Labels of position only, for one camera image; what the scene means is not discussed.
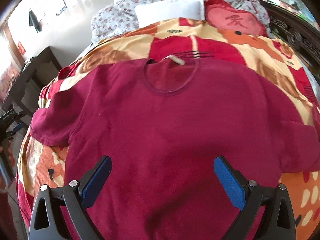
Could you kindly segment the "maroon t-shirt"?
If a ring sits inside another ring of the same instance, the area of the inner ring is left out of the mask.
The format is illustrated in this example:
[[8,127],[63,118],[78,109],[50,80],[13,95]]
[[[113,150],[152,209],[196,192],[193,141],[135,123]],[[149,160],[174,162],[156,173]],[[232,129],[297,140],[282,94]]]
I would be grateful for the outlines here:
[[220,239],[236,217],[213,171],[222,155],[247,179],[319,169],[319,111],[303,119],[255,71],[217,59],[148,59],[95,67],[30,133],[67,147],[65,182],[103,156],[112,171],[88,214],[105,239]]

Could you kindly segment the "orange red floral blanket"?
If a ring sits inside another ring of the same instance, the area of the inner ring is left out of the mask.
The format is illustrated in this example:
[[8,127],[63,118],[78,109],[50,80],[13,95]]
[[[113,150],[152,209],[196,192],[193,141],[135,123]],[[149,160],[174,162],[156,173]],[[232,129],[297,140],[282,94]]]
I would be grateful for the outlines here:
[[[172,55],[181,49],[188,56],[212,53],[215,58],[236,62],[254,70],[280,88],[293,102],[304,124],[319,109],[309,77],[293,50],[282,40],[217,29],[206,21],[186,18],[160,21],[123,35],[106,38],[84,51],[43,88],[39,106],[47,108],[54,94],[71,88],[102,63]],[[40,185],[61,186],[65,176],[66,147],[43,145],[27,134],[17,166],[17,199],[25,224],[30,223]]]

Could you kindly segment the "dark carved wooden headboard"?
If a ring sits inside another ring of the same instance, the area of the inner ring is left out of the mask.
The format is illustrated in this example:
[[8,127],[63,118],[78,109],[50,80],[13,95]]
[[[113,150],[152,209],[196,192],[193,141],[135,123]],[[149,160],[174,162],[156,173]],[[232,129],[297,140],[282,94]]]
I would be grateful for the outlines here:
[[266,0],[259,0],[270,17],[272,33],[285,41],[319,77],[319,31],[298,15]]

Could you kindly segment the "dark hanging cloth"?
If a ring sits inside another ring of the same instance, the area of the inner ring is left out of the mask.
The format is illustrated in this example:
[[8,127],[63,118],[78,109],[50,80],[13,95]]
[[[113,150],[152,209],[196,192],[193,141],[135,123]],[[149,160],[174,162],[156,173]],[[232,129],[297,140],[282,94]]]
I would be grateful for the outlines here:
[[40,23],[31,9],[29,9],[29,26],[34,27],[37,33],[41,31]]

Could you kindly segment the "red heart cushion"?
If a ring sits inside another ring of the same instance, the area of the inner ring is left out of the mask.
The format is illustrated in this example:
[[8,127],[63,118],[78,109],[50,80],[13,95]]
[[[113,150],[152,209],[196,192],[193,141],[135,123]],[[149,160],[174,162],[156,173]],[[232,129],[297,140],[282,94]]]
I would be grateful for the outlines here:
[[224,0],[204,2],[206,21],[217,29],[233,30],[248,35],[267,36],[266,28],[250,12],[235,9]]

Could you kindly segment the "white pillow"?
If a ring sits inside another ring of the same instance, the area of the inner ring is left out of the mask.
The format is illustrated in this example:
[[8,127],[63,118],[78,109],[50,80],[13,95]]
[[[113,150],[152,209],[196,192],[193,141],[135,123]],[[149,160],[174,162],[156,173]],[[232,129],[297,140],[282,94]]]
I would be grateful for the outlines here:
[[139,4],[135,13],[140,28],[174,18],[205,20],[204,0],[164,0]]

